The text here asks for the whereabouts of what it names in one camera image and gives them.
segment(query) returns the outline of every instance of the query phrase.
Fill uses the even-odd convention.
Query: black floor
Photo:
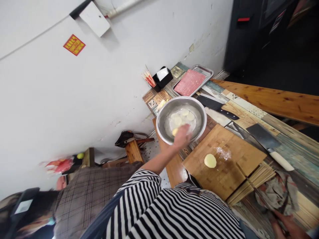
[[[319,6],[265,49],[226,81],[319,96]]]

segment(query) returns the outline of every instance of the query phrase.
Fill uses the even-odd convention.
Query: bundle of skewers
[[[146,71],[142,74],[142,77],[147,81],[147,83],[149,83],[149,85],[151,87],[155,87],[156,86],[156,83],[153,79],[153,77],[151,76],[150,72],[149,71]]]

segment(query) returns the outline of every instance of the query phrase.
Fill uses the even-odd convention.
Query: white pipe
[[[134,5],[138,4],[139,2],[141,2],[143,0],[127,0],[123,5],[111,10],[107,16],[109,18],[115,17],[116,15],[124,12],[125,10],[133,7]]]

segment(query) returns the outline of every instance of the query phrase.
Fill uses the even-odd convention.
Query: hair
[[[17,230],[34,222],[39,217],[48,214],[52,210],[53,203],[57,199],[59,191],[39,191],[33,199],[26,215],[17,225]],[[0,238],[4,238],[10,228],[10,215],[22,192],[12,194],[0,202]]]

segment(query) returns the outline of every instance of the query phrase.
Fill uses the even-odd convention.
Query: metal tray
[[[212,70],[210,70],[210,69],[208,69],[208,68],[206,68],[206,67],[204,67],[204,66],[202,66],[202,65],[194,65],[194,66],[191,68],[191,70],[197,71],[198,73],[201,73],[201,74],[205,75],[206,78],[205,78],[205,80],[203,81],[203,83],[190,95],[190,97],[192,97],[193,95],[195,95],[196,92],[197,92],[199,89],[201,89],[201,88],[213,77],[213,75],[214,75],[214,72],[213,72]],[[177,85],[179,82],[180,82],[180,80],[179,80],[178,82],[176,82],[176,84],[173,86],[173,91],[174,91],[176,94],[178,94],[178,95],[180,95],[180,94],[179,94],[178,92],[176,92],[176,91],[174,90],[174,88],[176,87],[176,85]]]

